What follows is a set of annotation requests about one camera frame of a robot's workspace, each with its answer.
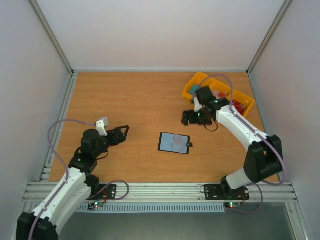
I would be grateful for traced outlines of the black card holder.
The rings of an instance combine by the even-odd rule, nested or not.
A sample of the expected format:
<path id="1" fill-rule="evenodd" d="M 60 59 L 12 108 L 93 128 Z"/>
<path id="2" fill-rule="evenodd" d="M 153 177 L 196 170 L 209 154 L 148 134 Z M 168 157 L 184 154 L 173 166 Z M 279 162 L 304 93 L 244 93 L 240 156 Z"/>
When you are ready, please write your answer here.
<path id="1" fill-rule="evenodd" d="M 161 132 L 157 150 L 160 152 L 188 155 L 192 147 L 193 143 L 190 136 Z"/>

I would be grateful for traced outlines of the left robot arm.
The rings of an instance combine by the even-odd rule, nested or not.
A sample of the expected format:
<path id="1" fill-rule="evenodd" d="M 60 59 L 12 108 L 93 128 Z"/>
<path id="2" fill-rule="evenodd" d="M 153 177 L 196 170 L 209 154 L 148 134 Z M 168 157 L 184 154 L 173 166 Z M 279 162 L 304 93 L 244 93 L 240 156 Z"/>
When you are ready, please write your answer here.
<path id="1" fill-rule="evenodd" d="M 19 216 L 15 238 L 59 239 L 77 208 L 86 200 L 96 199 L 103 191 L 100 179 L 92 173 L 102 154 L 126 141 L 129 129 L 125 125 L 109 131 L 99 126 L 86 130 L 59 183 L 32 212 L 23 212 Z"/>

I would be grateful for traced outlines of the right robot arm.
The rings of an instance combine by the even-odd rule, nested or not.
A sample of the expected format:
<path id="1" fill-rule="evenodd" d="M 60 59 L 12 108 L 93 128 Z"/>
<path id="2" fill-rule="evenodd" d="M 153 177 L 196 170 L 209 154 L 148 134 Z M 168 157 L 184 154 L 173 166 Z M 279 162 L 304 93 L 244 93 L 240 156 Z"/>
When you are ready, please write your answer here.
<path id="1" fill-rule="evenodd" d="M 216 98 L 210 88 L 200 87 L 193 98 L 194 109 L 184 111 L 182 124 L 225 126 L 243 145 L 246 157 L 243 167 L 224 176 L 220 191 L 225 199 L 234 197 L 243 187 L 264 181 L 285 172 L 282 142 L 276 135 L 269 136 L 246 120 L 225 97 Z"/>

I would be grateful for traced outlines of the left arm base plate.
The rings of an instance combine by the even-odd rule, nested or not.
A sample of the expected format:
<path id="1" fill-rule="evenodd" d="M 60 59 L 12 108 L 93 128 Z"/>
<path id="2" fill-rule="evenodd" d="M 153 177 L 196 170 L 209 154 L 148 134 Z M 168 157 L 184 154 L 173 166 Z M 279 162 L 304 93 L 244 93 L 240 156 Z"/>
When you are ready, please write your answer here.
<path id="1" fill-rule="evenodd" d="M 114 200 L 116 198 L 117 193 L 117 185 L 111 184 L 108 187 L 104 188 L 102 192 L 97 193 L 96 195 L 92 195 L 88 198 L 88 200 L 92 201 L 102 201 L 102 200 Z"/>

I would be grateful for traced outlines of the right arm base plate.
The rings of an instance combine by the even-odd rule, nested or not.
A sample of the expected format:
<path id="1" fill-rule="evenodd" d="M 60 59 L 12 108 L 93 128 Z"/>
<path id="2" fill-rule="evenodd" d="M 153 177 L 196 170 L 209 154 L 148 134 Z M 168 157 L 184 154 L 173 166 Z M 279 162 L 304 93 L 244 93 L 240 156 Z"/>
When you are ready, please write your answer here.
<path id="1" fill-rule="evenodd" d="M 207 201 L 240 201 L 249 200 L 249 190 L 246 186 L 237 189 L 231 189 L 227 185 L 221 184 L 205 184 L 204 195 Z"/>

